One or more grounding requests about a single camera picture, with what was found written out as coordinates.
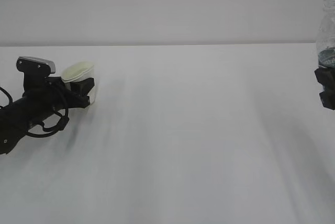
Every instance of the gray wall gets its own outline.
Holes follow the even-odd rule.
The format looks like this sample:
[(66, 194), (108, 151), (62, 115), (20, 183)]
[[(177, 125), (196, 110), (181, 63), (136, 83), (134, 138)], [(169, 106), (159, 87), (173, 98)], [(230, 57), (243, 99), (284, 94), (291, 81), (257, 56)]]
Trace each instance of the gray wall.
[(0, 46), (313, 41), (322, 0), (0, 0)]

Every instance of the white tabletop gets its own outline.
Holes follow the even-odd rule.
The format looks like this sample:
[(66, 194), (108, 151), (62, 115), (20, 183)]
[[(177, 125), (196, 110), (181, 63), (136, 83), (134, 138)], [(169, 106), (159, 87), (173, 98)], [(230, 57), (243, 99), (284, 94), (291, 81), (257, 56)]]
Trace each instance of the white tabletop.
[(14, 99), (20, 55), (91, 60), (98, 92), (0, 155), (1, 223), (335, 223), (314, 44), (0, 48)]

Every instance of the plastic container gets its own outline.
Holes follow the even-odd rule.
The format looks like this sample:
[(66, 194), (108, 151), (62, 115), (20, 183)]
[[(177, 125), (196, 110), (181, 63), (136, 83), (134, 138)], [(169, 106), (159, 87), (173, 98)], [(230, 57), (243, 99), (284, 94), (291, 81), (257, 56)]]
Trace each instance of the plastic container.
[(324, 0), (325, 16), (317, 37), (319, 66), (335, 68), (335, 0)]
[[(94, 63), (91, 62), (79, 62), (63, 71), (61, 78), (65, 87), (71, 90), (70, 82), (80, 82), (87, 78), (94, 78)], [(95, 86), (88, 93), (90, 97), (90, 103), (95, 101)]]

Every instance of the clear plastic bottle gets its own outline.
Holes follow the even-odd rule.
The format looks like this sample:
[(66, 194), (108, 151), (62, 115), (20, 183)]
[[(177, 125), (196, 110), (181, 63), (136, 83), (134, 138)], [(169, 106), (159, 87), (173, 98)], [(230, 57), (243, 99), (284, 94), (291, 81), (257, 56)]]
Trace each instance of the clear plastic bottle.
[(335, 68), (335, 0), (324, 1), (325, 16), (317, 37), (319, 66)]

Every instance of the black wire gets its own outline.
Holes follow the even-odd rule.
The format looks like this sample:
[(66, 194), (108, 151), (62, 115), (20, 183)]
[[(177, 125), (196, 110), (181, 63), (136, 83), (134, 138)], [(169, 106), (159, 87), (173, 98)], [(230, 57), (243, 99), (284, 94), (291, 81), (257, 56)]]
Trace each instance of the black wire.
[[(62, 120), (63, 118), (68, 118), (69, 117), (69, 106), (68, 106), (68, 103), (66, 102), (66, 99), (65, 99), (64, 95), (62, 94), (62, 92), (60, 91), (60, 89), (58, 89), (57, 87), (51, 86), (51, 88), (54, 89), (58, 93), (58, 95), (60, 96), (60, 98), (61, 98), (61, 100), (63, 102), (64, 109), (65, 109), (65, 114), (61, 115), (57, 111), (54, 111), (54, 110), (52, 110), (52, 111), (56, 115), (58, 115), (58, 116), (61, 117), (60, 120)], [(5, 89), (3, 89), (1, 87), (0, 87), (0, 91), (2, 91), (8, 97), (9, 105), (12, 104), (13, 103), (13, 98), (8, 93), (8, 91), (6, 91)], [(61, 128), (61, 126), (59, 126), (58, 123), (57, 123), (57, 125), (55, 125), (53, 127), (45, 128), (43, 122), (37, 122), (36, 124), (42, 126), (43, 130), (51, 131), (51, 132), (48, 132), (48, 133), (45, 133), (45, 134), (35, 134), (35, 133), (31, 133), (29, 131), (23, 130), (20, 126), (17, 126), (15, 123), (11, 122), (11, 120), (8, 117), (4, 116), (4, 115), (3, 115), (3, 118), (5, 118), (7, 120), (7, 122), (10, 123), (13, 127), (15, 127), (16, 129), (24, 132), (27, 136), (32, 137), (32, 138), (46, 138), (46, 137), (50, 137), (50, 136), (56, 134), (57, 132), (59, 132), (60, 128)]]
[(13, 103), (13, 98), (12, 96), (8, 93), (8, 91), (6, 91), (5, 89), (3, 89), (1, 86), (0, 86), (0, 91), (2, 91), (7, 97), (8, 97), (8, 101), (9, 101), (9, 105)]
[[(67, 118), (69, 116), (69, 106), (68, 106), (68, 103), (66, 102), (66, 99), (65, 99), (64, 95), (62, 94), (62, 92), (58, 88), (56, 88), (54, 86), (51, 86), (51, 88), (53, 88), (58, 93), (58, 95), (60, 96), (60, 98), (63, 102), (63, 106), (64, 106), (64, 109), (65, 109), (65, 114), (64, 114), (64, 116), (61, 115), (60, 120), (62, 120), (63, 117)], [(58, 125), (55, 125), (54, 127), (50, 127), (50, 128), (44, 128), (44, 123), (43, 122), (39, 123), (38, 125), (42, 126), (43, 130), (44, 129), (46, 129), (46, 131), (52, 130), (52, 132), (48, 132), (48, 133), (44, 133), (44, 134), (35, 134), (35, 133), (31, 133), (31, 132), (27, 131), (26, 135), (29, 136), (29, 137), (32, 137), (32, 138), (46, 138), (46, 137), (50, 137), (50, 136), (52, 136), (52, 135), (54, 135), (54, 134), (56, 134), (57, 132), (60, 131), (60, 126), (58, 126)]]

